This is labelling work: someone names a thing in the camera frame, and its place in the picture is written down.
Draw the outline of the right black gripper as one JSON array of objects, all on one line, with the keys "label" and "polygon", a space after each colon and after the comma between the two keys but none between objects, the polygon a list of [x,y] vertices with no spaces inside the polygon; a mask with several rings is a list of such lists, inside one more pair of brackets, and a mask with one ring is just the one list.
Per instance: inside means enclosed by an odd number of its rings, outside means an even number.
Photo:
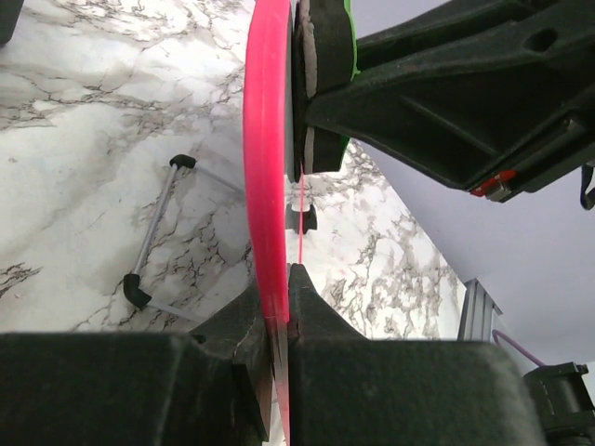
[{"label": "right black gripper", "polygon": [[450,1],[362,38],[309,125],[504,203],[594,158],[594,5]]}]

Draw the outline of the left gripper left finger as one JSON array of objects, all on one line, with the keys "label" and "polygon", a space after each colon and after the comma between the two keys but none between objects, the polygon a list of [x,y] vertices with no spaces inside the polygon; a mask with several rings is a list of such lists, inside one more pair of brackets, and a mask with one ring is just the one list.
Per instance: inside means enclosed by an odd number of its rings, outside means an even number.
[{"label": "left gripper left finger", "polygon": [[188,333],[1,338],[5,445],[259,445],[270,426],[255,284]]}]

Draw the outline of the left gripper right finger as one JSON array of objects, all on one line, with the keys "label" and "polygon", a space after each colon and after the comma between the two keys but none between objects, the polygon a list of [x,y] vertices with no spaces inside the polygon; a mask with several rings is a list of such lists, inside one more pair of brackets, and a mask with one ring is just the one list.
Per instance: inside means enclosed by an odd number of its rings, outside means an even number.
[{"label": "left gripper right finger", "polygon": [[289,270],[294,445],[542,445],[506,353],[481,342],[370,340]]}]

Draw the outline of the green black whiteboard eraser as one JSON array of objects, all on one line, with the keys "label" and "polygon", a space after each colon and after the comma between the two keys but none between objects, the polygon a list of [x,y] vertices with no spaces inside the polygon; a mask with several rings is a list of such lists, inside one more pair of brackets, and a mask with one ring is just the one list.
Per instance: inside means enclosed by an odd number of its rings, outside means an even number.
[{"label": "green black whiteboard eraser", "polygon": [[350,83],[358,73],[355,31],[349,1],[297,2],[291,44],[293,162],[287,174],[340,170],[350,139],[305,123],[312,99]]}]

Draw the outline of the pink framed whiteboard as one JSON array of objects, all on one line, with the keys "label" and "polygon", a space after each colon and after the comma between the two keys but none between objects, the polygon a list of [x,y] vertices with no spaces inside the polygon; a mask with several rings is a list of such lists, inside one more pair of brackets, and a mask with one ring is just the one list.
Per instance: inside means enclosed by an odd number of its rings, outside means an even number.
[{"label": "pink framed whiteboard", "polygon": [[257,1],[245,55],[245,198],[261,309],[284,436],[290,435],[289,280],[285,244],[285,155],[293,146],[289,1]]}]

